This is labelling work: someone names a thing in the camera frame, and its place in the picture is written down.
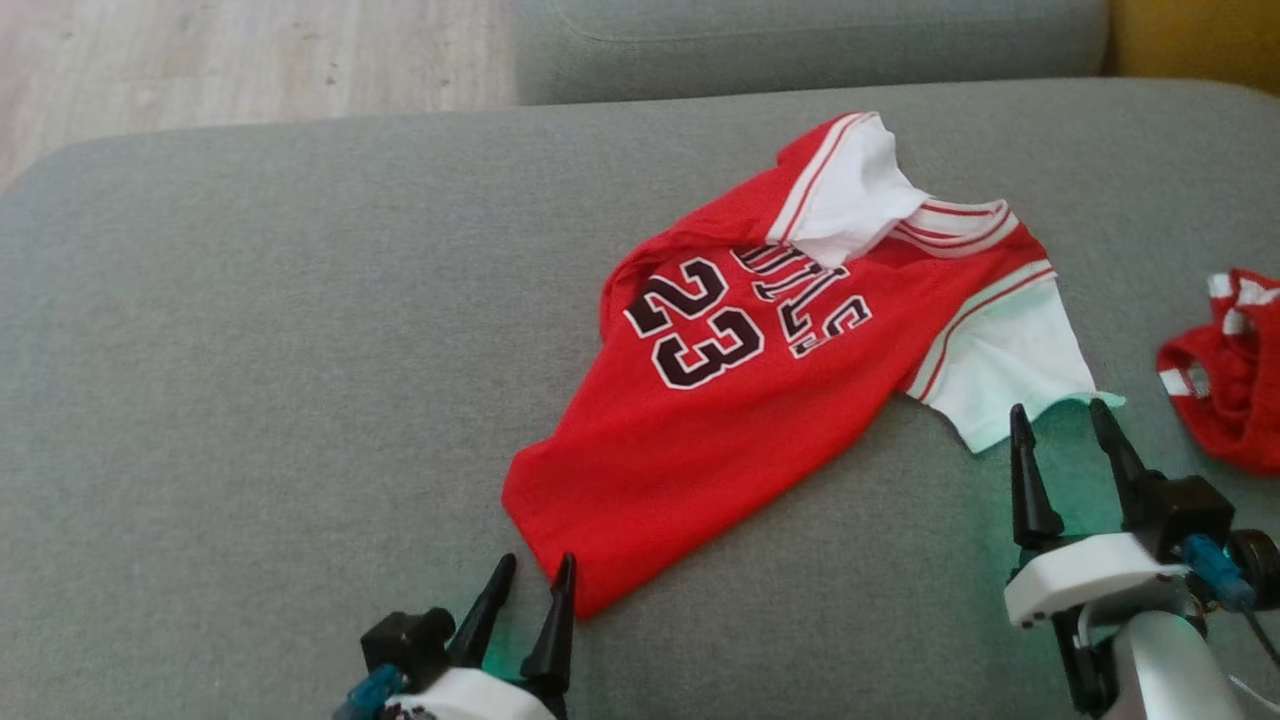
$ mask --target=gray cushion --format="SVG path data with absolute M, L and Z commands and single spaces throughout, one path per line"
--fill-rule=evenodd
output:
M 1088 76 L 1106 0 L 518 0 L 524 104 Z
M 1015 82 L 105 140 L 0 199 L 0 716 L 319 717 L 370 624 L 463 611 L 506 551 L 513 671 L 548 594 L 499 489 L 591 363 L 605 274 L 850 109 L 918 186 L 1010 200 L 1139 451 L 1280 534 L 1275 487 L 1196 450 L 1152 366 L 1210 272 L 1280 273 L 1275 99 Z M 1114 529 L 1085 413 L 1037 429 L 1069 528 Z M 1007 471 L 891 402 L 581 624 L 576 717 L 1075 717 L 1051 633 L 1004 616 Z M 1243 623 L 1212 646 L 1280 694 Z

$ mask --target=red jersey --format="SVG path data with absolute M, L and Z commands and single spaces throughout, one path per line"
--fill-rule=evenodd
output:
M 548 574 L 576 553 L 588 618 L 847 448 L 893 392 L 975 452 L 1014 402 L 1096 395 L 1053 278 L 1006 202 L 932 199 L 874 113 L 836 118 L 622 260 L 599 357 L 503 503 Z

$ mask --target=white sleeve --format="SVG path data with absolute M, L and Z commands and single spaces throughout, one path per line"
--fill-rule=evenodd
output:
M 1009 437 L 1009 409 L 1034 420 L 1061 400 L 1124 398 L 1093 383 L 1053 274 L 1001 281 L 970 297 L 938 333 L 908 395 L 946 415 L 980 452 Z

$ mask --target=wooden floor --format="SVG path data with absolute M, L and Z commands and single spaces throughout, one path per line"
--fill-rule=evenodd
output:
M 110 135 L 515 104 L 509 0 L 0 0 L 0 190 Z

